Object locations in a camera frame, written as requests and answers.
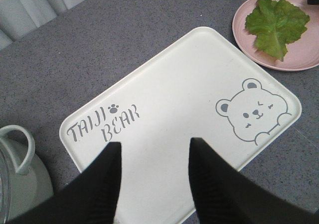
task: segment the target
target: lettuce leaf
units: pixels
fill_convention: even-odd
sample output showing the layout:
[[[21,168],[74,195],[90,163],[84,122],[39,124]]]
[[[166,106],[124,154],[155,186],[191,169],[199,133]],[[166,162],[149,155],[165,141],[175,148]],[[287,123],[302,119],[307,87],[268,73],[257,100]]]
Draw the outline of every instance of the lettuce leaf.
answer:
[[[286,0],[257,0],[257,6],[246,17],[245,27],[256,35],[254,46],[281,61],[286,44],[300,39],[310,20],[299,7]]]

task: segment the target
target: speckled gray surface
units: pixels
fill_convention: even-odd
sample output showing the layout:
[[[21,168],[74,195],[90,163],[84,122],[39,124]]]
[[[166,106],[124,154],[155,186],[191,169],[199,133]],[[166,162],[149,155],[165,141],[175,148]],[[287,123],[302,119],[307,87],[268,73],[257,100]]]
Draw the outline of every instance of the speckled gray surface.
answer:
[[[55,191],[61,190],[78,175],[59,139],[62,121],[197,26],[210,26],[236,45],[231,22],[244,1],[84,1],[0,51],[0,126],[19,124],[33,133],[36,153]],[[294,73],[265,70],[300,99],[303,113],[242,173],[315,212],[319,67]],[[185,223],[198,220],[193,215]]]

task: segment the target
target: cartoon bear face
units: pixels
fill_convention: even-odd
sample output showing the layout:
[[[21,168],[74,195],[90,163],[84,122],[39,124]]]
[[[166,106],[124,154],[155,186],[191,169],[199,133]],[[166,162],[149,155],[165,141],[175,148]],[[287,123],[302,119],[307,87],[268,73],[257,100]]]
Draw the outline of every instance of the cartoon bear face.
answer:
[[[219,100],[216,111],[228,118],[238,138],[256,141],[259,134],[269,134],[279,125],[279,117],[288,112],[287,102],[263,89],[256,79],[245,80],[242,88],[232,99]]]

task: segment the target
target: kettle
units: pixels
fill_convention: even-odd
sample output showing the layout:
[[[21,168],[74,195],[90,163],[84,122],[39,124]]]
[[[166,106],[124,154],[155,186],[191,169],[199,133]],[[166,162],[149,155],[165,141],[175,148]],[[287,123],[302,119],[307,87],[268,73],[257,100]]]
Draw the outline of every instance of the kettle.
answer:
[[[24,133],[28,147],[8,138],[7,134],[13,130]],[[51,179],[35,154],[32,134],[19,125],[0,128],[0,224],[52,196]]]

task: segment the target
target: tray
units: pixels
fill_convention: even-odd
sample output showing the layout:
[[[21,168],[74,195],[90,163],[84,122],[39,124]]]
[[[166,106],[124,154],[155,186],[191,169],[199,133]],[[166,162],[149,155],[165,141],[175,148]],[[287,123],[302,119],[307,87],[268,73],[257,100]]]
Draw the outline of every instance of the tray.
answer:
[[[240,170],[301,110],[225,38],[198,27],[70,115],[60,138],[81,172],[108,142],[122,143],[116,223],[180,224],[194,212],[192,137]]]

